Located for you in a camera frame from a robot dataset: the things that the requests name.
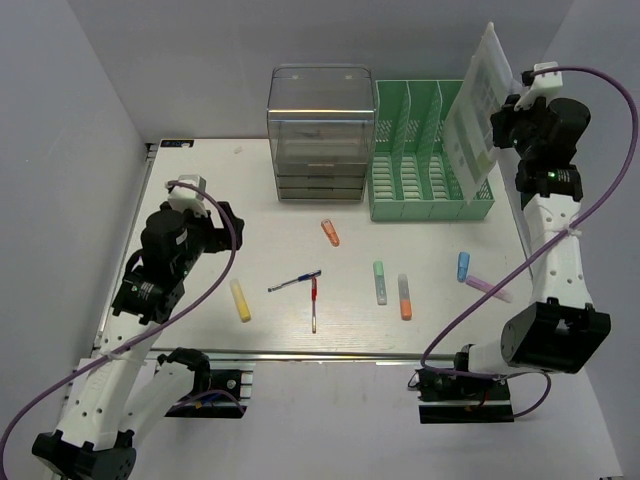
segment orange highlighter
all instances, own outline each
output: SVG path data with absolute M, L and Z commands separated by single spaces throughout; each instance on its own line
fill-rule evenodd
M 336 233 L 336 229 L 333 228 L 333 223 L 328 218 L 325 218 L 322 222 L 320 222 L 320 226 L 324 230 L 324 233 L 329 238 L 331 245 L 337 247 L 340 245 L 340 239 L 338 238 L 338 234 Z
M 400 316 L 403 320 L 411 320 L 411 298 L 409 297 L 409 279 L 403 273 L 398 275 L 398 291 L 400 292 Z

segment gray wall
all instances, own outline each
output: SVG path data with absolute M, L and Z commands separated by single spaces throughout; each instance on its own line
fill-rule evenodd
M 264 137 L 271 70 L 356 62 L 378 78 L 462 77 L 488 21 L 514 67 L 572 0 L 69 0 L 145 141 Z
M 131 221 L 144 145 L 64 0 L 0 2 L 0 426 L 90 351 Z M 36 479 L 19 424 L 9 478 Z
M 545 55 L 560 64 L 601 68 L 621 80 L 640 101 L 640 3 L 576 0 Z M 564 96 L 589 106 L 592 121 L 578 145 L 575 164 L 590 205 L 618 173 L 629 145 L 630 122 L 620 95 L 582 74 L 564 77 Z M 613 332 L 588 364 L 625 478 L 640 478 L 638 365 L 640 285 L 638 185 L 640 156 L 602 209 L 584 224 L 582 259 L 596 308 L 611 314 Z

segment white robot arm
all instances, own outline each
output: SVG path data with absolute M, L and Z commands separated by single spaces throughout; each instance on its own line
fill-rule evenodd
M 204 191 L 205 181 L 185 175 L 179 182 Z M 154 378 L 129 399 L 144 360 L 160 333 L 119 355 L 111 352 L 165 323 L 184 294 L 184 278 L 203 253 L 231 248 L 229 230 L 214 228 L 203 198 L 174 187 L 153 213 L 141 235 L 142 248 L 125 267 L 112 304 L 113 317 L 101 339 L 99 355 L 109 362 L 92 370 L 84 388 L 54 432 L 38 435 L 33 454 L 69 480 L 126 480 L 135 447 L 181 398 L 210 390 L 209 358 L 192 349 L 176 349 L 163 359 Z M 242 246 L 244 221 L 219 202 Z
M 534 70 L 555 65 L 540 64 Z M 583 197 L 580 174 L 571 160 L 589 124 L 589 109 L 567 98 L 548 102 L 562 86 L 559 72 L 525 72 L 523 83 L 531 88 L 523 96 L 507 97 L 491 116 L 493 144 L 514 148 L 520 157 L 515 184 L 532 252 L 558 232 L 568 235 L 532 265 L 530 305 L 506 323 L 499 339 L 465 346 L 456 354 L 453 371 L 418 371 L 413 387 L 427 404 L 420 407 L 423 423 L 513 421 L 510 406 L 503 408 L 510 398 L 506 378 L 530 372 L 577 373 L 611 330 L 609 315 L 593 306 L 579 232 L 569 227 Z M 495 406 L 494 413 L 469 407 L 478 402 Z

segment purple highlighter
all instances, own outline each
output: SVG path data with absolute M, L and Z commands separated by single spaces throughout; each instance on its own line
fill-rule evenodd
M 480 280 L 478 277 L 474 277 L 473 275 L 467 275 L 464 283 L 484 293 L 491 291 L 491 289 L 494 287 L 494 285 L 491 285 L 484 280 Z M 513 301 L 513 296 L 506 290 L 498 290 L 498 293 L 496 293 L 494 297 L 499 298 L 503 302 L 507 303 L 511 303 Z

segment green highlighter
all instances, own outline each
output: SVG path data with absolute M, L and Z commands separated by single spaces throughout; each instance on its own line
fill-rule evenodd
M 384 268 L 381 261 L 373 262 L 373 278 L 376 283 L 376 298 L 378 305 L 387 304 L 387 287 L 384 283 Z

